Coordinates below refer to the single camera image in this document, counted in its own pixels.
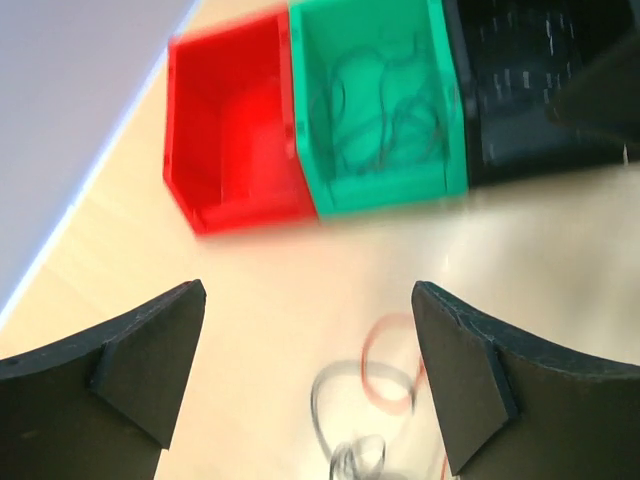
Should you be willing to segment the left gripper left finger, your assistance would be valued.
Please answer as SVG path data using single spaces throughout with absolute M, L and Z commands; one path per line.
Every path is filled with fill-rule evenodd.
M 2 359 L 2 478 L 153 478 L 175 431 L 205 304 L 202 282 L 184 282 Z

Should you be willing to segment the black plastic bin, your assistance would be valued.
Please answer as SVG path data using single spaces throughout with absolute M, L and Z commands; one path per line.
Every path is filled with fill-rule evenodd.
M 446 1 L 470 187 L 616 164 L 610 140 L 552 124 L 573 76 L 639 29 L 636 1 Z

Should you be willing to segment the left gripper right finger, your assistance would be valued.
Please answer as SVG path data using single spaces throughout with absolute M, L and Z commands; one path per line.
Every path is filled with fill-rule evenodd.
M 415 284 L 412 308 L 453 475 L 638 477 L 636 365 L 553 343 L 431 282 Z

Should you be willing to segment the green plastic bin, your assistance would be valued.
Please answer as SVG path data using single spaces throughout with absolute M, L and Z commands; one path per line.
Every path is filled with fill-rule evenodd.
M 439 1 L 289 7 L 297 151 L 321 218 L 463 194 L 463 108 Z

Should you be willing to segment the red plastic bin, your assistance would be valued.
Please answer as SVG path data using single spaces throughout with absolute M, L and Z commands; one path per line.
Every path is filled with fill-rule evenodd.
M 201 236 L 316 218 L 281 4 L 168 47 L 163 178 Z

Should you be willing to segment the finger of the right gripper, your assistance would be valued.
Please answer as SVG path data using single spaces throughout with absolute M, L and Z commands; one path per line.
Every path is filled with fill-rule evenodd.
M 565 63 L 551 75 L 545 121 L 556 129 L 593 135 L 639 158 L 639 36 L 629 34 L 590 64 Z

